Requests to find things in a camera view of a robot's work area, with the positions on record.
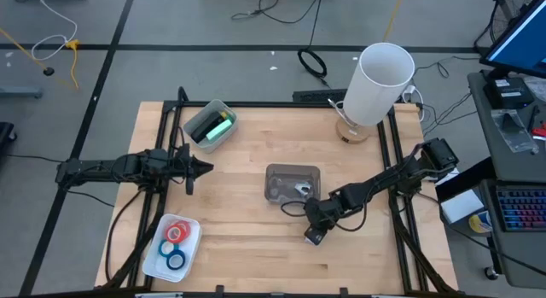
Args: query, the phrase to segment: blue screen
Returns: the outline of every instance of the blue screen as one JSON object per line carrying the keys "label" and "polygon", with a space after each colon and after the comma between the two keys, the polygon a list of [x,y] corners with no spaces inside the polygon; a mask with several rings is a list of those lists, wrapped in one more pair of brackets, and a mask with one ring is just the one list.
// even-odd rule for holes
{"label": "blue screen", "polygon": [[527,12],[487,60],[546,76],[546,0]]}

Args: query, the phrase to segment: wooden table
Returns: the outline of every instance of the wooden table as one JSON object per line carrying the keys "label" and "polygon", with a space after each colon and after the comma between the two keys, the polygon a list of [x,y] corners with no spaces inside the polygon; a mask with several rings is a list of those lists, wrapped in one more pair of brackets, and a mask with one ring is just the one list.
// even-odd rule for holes
{"label": "wooden table", "polygon": [[[423,140],[417,108],[405,104],[395,107],[407,155]],[[153,148],[161,108],[162,102],[141,104],[130,152]],[[360,231],[334,229],[318,247],[304,242],[303,234],[309,226],[305,217],[288,217],[264,199],[264,173],[270,163],[320,168],[322,198],[343,184],[364,181],[382,172],[376,129],[365,142],[347,144],[336,136],[338,115],[330,108],[234,110],[240,123],[228,141],[209,155],[191,146],[197,158],[214,164],[212,172],[195,181],[194,195],[186,196],[183,185],[171,184],[169,188],[166,213],[196,219],[203,229],[191,273],[180,283],[155,279],[153,290],[212,292],[222,284],[226,292],[338,294],[340,287],[347,287],[351,294],[402,294],[385,191],[369,204],[368,218]],[[184,108],[181,125],[198,111]],[[394,164],[392,140],[386,129]],[[120,186],[113,216],[136,190],[134,184]],[[429,183],[423,184],[423,193],[435,196]],[[143,198],[127,208],[113,232],[111,272],[123,264],[135,244]],[[424,254],[444,280],[457,288],[437,205],[420,197],[415,197],[413,203]],[[361,218],[358,213],[340,223],[353,227]],[[415,262],[409,251],[407,254],[412,284],[417,289]],[[137,283],[142,281],[140,272]],[[96,284],[103,283],[104,255],[96,277]]]}

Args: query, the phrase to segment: white tray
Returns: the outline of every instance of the white tray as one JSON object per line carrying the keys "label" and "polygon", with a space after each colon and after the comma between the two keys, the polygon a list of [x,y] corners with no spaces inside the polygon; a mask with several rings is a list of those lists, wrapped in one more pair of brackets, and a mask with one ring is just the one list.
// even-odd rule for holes
{"label": "white tray", "polygon": [[[176,221],[188,221],[191,228],[189,237],[178,244],[180,250],[186,255],[186,264],[179,270],[173,271],[167,267],[166,258],[161,256],[159,252],[160,243],[165,239],[165,231],[167,227],[174,224]],[[154,234],[154,240],[146,254],[142,271],[150,277],[164,279],[169,282],[177,283],[182,281],[188,274],[195,259],[199,241],[201,240],[201,226],[199,222],[174,214],[167,213],[161,217],[160,224]]]}

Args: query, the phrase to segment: computer monitor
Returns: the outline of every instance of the computer monitor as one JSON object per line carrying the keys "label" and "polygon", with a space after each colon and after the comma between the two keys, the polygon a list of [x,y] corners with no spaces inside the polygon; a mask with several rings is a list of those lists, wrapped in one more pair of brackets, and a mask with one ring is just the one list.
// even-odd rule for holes
{"label": "computer monitor", "polygon": [[524,8],[480,63],[496,67],[492,78],[510,71],[546,78],[546,0],[533,0]]}

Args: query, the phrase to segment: white lamp shade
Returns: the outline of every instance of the white lamp shade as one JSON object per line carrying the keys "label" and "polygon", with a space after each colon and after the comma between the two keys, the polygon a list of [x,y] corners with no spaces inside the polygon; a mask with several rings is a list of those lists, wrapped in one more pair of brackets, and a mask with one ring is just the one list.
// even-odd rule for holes
{"label": "white lamp shade", "polygon": [[360,126],[381,122],[414,71],[413,58],[402,47],[390,43],[367,47],[360,55],[343,101],[347,118]]}

